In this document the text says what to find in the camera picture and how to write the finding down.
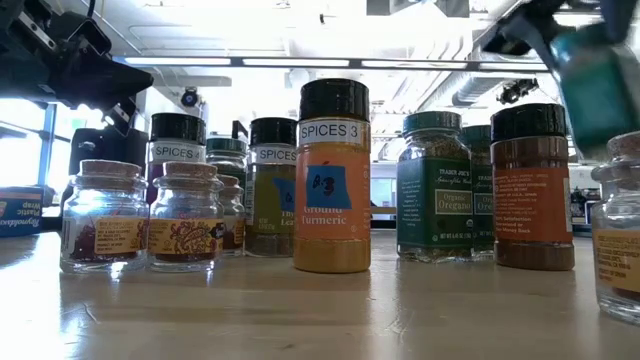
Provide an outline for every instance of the table surface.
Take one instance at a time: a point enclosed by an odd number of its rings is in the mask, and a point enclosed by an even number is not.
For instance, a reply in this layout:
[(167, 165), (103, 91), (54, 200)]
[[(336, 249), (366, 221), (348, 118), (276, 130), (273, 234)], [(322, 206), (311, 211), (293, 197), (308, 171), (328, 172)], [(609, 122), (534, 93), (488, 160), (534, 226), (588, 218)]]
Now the table surface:
[(225, 259), (211, 274), (58, 270), (59, 238), (0, 239), (0, 359), (638, 359), (640, 328), (601, 314), (588, 239), (570, 272), (398, 261), (370, 271)]

